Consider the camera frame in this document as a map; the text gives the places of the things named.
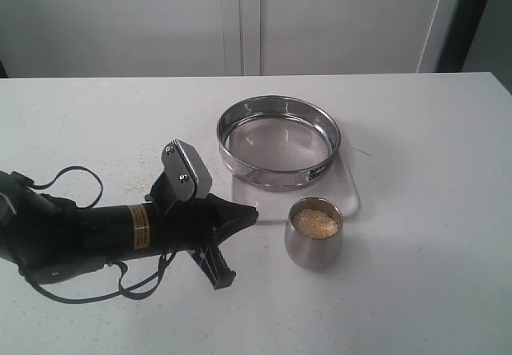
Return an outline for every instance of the sieve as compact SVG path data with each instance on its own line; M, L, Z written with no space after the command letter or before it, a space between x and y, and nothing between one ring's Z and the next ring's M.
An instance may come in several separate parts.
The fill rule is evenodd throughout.
M233 175L283 191L317 181L338 152L341 134L323 110L267 95L232 105L217 124L222 160Z

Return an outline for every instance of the metal cup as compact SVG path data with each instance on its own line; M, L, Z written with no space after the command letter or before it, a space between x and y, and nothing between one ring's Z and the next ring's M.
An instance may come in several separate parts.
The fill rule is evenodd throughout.
M293 224L294 216L303 209L316 209L326 213L338 224L338 231L330 237L308 237L299 232ZM318 270L330 265L342 248L343 216L338 207L320 197L306 197L292 205L286 221L286 252L296 265L305 269Z

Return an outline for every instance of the table surface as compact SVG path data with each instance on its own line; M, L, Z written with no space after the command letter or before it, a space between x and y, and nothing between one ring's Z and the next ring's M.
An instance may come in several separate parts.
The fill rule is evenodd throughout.
M138 203L180 138L230 198L216 121L260 94L342 120L362 208L340 260L298 268L284 226L256 225L222 245L229 289L181 253L153 297L93 305L49 301L0 261L3 353L512 353L512 97L491 74L1 80L0 168L43 183L87 166L100 205ZM77 173L50 192L85 205L97 190ZM131 261L128 281L155 266ZM106 268L49 289L92 296L117 279Z

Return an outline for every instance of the white cabinet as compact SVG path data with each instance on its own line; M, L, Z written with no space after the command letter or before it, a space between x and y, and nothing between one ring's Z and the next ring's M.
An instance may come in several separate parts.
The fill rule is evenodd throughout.
M457 0L0 0L11 77L434 70Z

